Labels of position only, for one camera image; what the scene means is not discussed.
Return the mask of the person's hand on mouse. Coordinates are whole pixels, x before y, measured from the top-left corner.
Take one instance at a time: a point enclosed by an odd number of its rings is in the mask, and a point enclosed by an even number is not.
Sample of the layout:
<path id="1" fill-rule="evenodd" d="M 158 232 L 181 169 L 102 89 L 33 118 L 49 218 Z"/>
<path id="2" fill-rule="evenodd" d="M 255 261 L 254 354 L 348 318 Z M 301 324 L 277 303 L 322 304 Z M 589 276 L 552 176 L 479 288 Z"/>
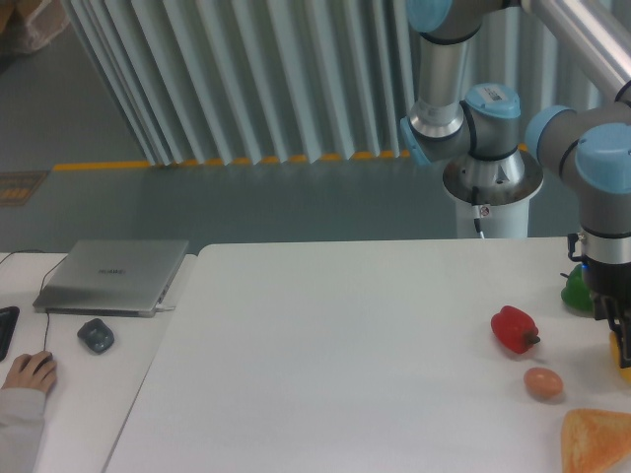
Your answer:
<path id="1" fill-rule="evenodd" d="M 50 355 L 52 354 L 48 351 L 40 351 L 17 357 L 7 373 L 2 389 L 33 389 L 47 395 L 57 381 L 57 363 L 54 360 L 38 372 L 35 372 L 35 368 Z"/>

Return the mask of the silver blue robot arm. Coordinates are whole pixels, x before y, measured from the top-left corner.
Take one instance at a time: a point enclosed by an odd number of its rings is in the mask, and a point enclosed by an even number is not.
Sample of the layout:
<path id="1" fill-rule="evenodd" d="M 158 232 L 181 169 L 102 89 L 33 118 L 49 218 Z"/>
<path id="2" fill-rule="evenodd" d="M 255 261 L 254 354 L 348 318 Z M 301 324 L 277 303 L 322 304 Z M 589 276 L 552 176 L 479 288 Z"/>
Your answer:
<path id="1" fill-rule="evenodd" d="M 578 112 L 551 106 L 521 129 L 511 88 L 461 84 L 471 39 L 506 1 L 410 1 L 421 38 L 416 103 L 400 128 L 422 165 L 443 160 L 443 186 L 456 202 L 463 237 L 523 237 L 528 204 L 545 170 L 579 201 L 569 258 L 582 267 L 594 317 L 606 320 L 622 368 L 630 365 L 630 35 L 597 1 L 524 1 L 606 96 Z"/>

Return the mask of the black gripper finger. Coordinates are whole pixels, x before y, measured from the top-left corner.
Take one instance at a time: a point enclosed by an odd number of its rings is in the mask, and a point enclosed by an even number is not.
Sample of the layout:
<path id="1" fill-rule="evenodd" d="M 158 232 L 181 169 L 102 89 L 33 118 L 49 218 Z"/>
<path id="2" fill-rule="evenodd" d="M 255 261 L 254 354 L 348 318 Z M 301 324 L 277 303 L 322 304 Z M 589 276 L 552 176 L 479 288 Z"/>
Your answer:
<path id="1" fill-rule="evenodd" d="M 630 310 L 619 301 L 606 302 L 607 321 L 617 343 L 618 365 L 622 369 L 630 367 Z"/>

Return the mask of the grey sleeved forearm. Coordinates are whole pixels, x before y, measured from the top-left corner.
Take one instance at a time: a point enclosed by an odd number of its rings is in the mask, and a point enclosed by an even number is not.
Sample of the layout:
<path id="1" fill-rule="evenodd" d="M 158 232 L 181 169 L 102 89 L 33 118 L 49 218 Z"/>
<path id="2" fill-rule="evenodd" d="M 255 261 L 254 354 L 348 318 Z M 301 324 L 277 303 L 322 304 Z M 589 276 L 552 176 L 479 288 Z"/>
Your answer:
<path id="1" fill-rule="evenodd" d="M 1 390 L 1 471 L 33 472 L 44 427 L 46 397 L 30 388 Z"/>

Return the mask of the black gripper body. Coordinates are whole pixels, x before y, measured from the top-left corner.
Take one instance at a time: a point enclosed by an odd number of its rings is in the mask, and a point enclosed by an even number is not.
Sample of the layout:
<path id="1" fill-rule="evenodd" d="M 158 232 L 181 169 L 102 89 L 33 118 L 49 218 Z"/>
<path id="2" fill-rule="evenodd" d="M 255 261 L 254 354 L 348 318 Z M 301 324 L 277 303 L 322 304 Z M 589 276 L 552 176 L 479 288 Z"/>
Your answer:
<path id="1" fill-rule="evenodd" d="M 582 278 L 596 320 L 630 321 L 630 235 L 567 235 L 568 257 L 582 265 Z"/>

